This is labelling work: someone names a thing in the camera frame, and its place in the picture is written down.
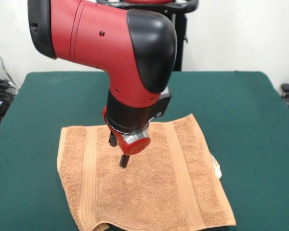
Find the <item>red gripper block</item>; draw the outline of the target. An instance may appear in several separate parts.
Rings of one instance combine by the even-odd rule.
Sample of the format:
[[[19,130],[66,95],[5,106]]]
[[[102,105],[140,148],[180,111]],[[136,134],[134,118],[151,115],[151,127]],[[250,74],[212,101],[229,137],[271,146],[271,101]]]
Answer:
[[[135,134],[121,133],[109,125],[106,119],[106,106],[103,108],[102,115],[107,127],[110,129],[108,142],[112,147],[120,147],[123,155],[121,156],[119,166],[126,168],[130,155],[141,152],[150,144],[148,127],[144,131]]]

